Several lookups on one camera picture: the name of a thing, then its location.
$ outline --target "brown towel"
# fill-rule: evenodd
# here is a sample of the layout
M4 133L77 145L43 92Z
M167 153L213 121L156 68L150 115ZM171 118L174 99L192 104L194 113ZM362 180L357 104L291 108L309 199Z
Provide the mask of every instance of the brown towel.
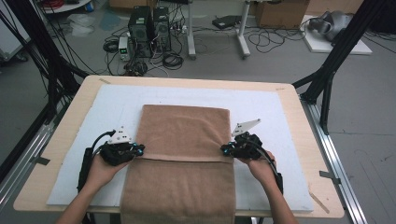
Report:
M144 105L121 199L122 223L233 223L230 113L219 108Z

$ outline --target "wooden table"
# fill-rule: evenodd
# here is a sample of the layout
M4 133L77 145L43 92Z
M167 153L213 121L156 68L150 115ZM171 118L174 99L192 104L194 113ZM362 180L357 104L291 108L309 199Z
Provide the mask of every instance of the wooden table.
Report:
M85 78L75 99L67 109L42 154L42 157L49 159L50 163L46 166L41 164L35 166L14 203L16 210L38 212L63 211L65 209L65 206L47 205L47 199L57 179L64 156L76 138L78 128L90 110L96 93L102 85L106 84L276 92L283 106L291 137L314 204L312 213L296 213L294 215L297 217L342 217L344 215L343 206L332 181L329 178L319 176L319 171L327 172L328 169L321 156L298 94L290 84L108 76L89 76ZM118 207L92 207L90 211L119 213L120 209ZM235 215L249 217L271 216L268 212L245 210L237 210Z

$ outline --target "forearm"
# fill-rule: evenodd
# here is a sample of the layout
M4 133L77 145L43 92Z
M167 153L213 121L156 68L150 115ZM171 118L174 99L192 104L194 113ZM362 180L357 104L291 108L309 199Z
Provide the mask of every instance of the forearm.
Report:
M298 223L294 214L291 212L285 198L280 192L275 181L262 183L262 187L267 194L271 206L271 214L275 224L294 224Z
M90 203L99 189L85 186L76 198L64 210L56 221L56 224L79 224L81 223Z

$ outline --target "gray floor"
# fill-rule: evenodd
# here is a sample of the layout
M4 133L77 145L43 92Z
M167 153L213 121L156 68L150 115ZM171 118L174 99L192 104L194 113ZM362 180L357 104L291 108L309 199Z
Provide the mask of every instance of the gray floor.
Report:
M115 21L115 27L105 30L108 27L105 17L109 16L106 6L89 15L96 18L94 33L87 37L69 34L66 38L81 59L93 71L99 71L106 69L106 54L102 50L104 39L125 26L127 20ZM194 22L213 28L212 19L214 17ZM248 23L254 25L254 20L249 18ZM251 56L242 60L234 34L211 32L195 36L198 54L192 61L187 57L184 38L180 40L184 44L183 66L175 71L166 70L168 74L153 69L146 77L292 83L318 70L328 56L311 53L303 40L287 40L269 53L259 53L248 43ZM396 50L396 42L374 40ZM367 221L390 224L396 220L396 181L393 178L396 172L396 59L394 53L367 39L363 38L363 41L373 54L349 55L338 70L333 81L329 131ZM78 64L88 71L82 63ZM113 72L122 72L123 65L116 56L110 68ZM0 67L0 162L17 144L46 101L44 85L32 60L10 62ZM52 223L59 216L57 213L15 211L12 204L20 187L0 211L0 223ZM108 223L106 216L99 219L100 223ZM301 223L350 223L347 216L299 220Z

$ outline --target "white board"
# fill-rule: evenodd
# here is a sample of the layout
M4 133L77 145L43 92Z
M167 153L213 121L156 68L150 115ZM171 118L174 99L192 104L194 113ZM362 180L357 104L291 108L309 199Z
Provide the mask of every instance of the white board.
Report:
M313 211L304 174L276 92L122 85L104 85L99 90L64 159L48 204L69 204L77 195L78 173L84 150L101 133L123 126L135 138L142 105L195 105L229 109L231 130L236 123L261 119L262 122L249 132L257 134L263 147L276 156L277 170L284 176L284 195L290 209ZM97 146L107 139L102 139ZM235 160L234 168L236 209L270 210L262 186L246 165ZM126 168L118 172L95 196L92 205L119 206L125 174Z
M303 23L308 21L311 18L314 18L314 16L305 15L303 18ZM324 37L324 35L319 34L315 30L310 31L310 30L308 30L308 28L306 28L304 41L305 41L306 45L309 47L309 50L311 50L311 52L329 53L330 51L332 51L332 43L329 42ZM372 53L373 52L369 49L369 47L367 47L361 40L359 40L358 44L350 52L350 54L365 54L365 55L369 55Z

